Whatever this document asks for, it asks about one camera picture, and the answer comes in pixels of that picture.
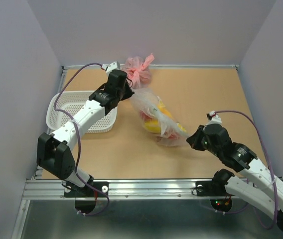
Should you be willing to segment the clear plastic fruit bag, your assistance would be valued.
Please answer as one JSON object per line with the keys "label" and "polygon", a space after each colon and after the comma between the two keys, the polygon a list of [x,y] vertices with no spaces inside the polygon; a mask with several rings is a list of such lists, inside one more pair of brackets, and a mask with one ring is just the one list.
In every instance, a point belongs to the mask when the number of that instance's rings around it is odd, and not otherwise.
{"label": "clear plastic fruit bag", "polygon": [[186,144],[186,129],[172,116],[153,90],[135,89],[130,102],[141,119],[142,127],[155,138],[157,144],[167,147]]}

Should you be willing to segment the aluminium front rail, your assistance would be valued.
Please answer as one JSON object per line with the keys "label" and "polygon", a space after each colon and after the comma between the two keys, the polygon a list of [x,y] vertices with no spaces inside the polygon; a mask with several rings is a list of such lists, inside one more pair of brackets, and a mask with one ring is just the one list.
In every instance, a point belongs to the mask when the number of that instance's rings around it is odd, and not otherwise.
{"label": "aluminium front rail", "polygon": [[[193,188],[204,179],[139,179],[107,180],[108,196],[112,201],[151,199],[196,199]],[[60,180],[27,180],[24,200],[71,200]]]}

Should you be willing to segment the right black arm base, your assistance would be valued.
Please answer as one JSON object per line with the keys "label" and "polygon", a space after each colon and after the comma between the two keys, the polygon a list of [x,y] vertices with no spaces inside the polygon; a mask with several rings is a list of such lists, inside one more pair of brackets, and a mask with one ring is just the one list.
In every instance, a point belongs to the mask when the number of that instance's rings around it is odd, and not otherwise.
{"label": "right black arm base", "polygon": [[235,215],[246,209],[246,206],[244,206],[242,209],[232,211],[233,195],[227,193],[222,185],[219,186],[218,183],[214,183],[212,180],[197,181],[195,187],[191,189],[191,194],[197,197],[210,197],[211,206],[204,206],[204,208],[212,210],[215,213]]}

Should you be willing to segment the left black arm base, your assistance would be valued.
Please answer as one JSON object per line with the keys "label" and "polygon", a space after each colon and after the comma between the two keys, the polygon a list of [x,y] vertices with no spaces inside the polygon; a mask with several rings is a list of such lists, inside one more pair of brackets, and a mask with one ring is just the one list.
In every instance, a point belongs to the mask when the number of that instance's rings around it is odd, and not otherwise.
{"label": "left black arm base", "polygon": [[64,197],[74,199],[74,207],[77,214],[84,217],[102,213],[109,204],[109,182],[91,181],[88,183],[96,190],[101,191],[102,194],[87,186],[80,188],[68,181],[62,181],[61,183],[64,187]]}

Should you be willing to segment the yellow fruit in bag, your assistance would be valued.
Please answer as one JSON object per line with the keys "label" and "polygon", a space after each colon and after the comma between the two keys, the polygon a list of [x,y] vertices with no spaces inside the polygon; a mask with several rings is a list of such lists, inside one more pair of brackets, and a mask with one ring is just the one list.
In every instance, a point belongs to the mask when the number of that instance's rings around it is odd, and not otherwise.
{"label": "yellow fruit in bag", "polygon": [[177,122],[163,102],[160,102],[155,108],[146,108],[139,111],[139,116],[143,121],[144,128],[155,134],[164,136],[165,134],[183,134],[186,129]]}

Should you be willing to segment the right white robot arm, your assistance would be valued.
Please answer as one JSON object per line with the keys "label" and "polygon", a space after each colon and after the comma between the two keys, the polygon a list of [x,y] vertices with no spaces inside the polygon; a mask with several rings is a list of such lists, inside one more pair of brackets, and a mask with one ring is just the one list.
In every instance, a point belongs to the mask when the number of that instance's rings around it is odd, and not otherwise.
{"label": "right white robot arm", "polygon": [[186,141],[195,150],[209,151],[251,182],[247,184],[227,169],[221,169],[215,173],[208,190],[239,197],[275,219],[283,232],[283,181],[271,175],[270,168],[251,149],[233,142],[227,130],[215,123],[200,125]]}

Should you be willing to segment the pink knotted plastic bag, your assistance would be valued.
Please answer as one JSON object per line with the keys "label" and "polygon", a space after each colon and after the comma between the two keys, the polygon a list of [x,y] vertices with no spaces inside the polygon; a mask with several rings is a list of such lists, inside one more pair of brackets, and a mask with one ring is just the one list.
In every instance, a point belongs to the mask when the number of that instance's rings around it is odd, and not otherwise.
{"label": "pink knotted plastic bag", "polygon": [[122,70],[127,73],[131,80],[133,89],[147,87],[152,80],[152,74],[149,70],[149,65],[154,60],[154,55],[151,53],[145,59],[141,57],[129,57],[122,67]]}

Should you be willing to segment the white perforated plastic basket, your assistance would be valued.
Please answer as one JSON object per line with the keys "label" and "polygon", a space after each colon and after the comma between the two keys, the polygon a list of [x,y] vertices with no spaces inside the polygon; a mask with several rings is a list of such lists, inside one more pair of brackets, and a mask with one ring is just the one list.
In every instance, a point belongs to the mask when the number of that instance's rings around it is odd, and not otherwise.
{"label": "white perforated plastic basket", "polygon": [[[56,107],[64,110],[74,116],[81,108],[93,91],[65,91],[57,101]],[[54,103],[59,94],[56,94],[50,101],[47,114],[46,124],[49,129],[56,130],[63,126],[70,119],[66,114],[54,109]],[[117,117],[117,108],[111,110],[105,117],[98,120],[92,125],[87,133],[105,133],[113,128]]]}

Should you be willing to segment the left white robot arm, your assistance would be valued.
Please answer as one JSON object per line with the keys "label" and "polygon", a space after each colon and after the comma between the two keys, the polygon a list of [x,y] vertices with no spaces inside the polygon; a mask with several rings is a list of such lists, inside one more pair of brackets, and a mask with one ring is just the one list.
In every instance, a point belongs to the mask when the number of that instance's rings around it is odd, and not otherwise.
{"label": "left white robot arm", "polygon": [[67,123],[51,134],[40,135],[37,142],[37,165],[60,180],[75,185],[81,196],[90,195],[93,178],[78,168],[79,159],[74,159],[72,150],[74,146],[81,145],[81,137],[93,124],[133,94],[126,72],[112,70],[108,73],[107,82],[89,96],[74,116],[69,116]]}

